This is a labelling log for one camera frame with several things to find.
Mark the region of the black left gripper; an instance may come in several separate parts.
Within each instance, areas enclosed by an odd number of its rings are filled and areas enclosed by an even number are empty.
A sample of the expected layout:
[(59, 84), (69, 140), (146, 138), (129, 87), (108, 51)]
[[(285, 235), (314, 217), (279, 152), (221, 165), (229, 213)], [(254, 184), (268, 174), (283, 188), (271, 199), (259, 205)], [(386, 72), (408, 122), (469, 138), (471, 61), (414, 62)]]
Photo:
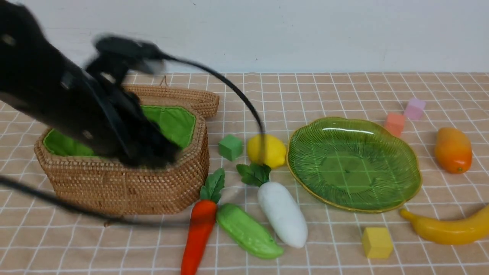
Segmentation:
[(86, 71), (97, 85), (96, 102), (115, 133), (118, 148), (112, 156), (128, 167), (165, 168), (176, 163), (181, 147), (145, 116), (140, 98), (124, 89), (122, 83), (135, 66), (138, 62), (91, 61)]

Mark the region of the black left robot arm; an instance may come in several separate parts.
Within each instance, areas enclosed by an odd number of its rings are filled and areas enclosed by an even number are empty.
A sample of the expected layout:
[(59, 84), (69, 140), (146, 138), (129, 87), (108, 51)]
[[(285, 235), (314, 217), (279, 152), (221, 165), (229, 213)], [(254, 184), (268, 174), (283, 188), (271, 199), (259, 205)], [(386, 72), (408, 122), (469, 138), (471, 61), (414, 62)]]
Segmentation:
[(143, 115), (139, 97), (87, 73), (44, 36), (24, 5), (1, 1), (1, 100), (128, 167), (163, 168), (181, 147)]

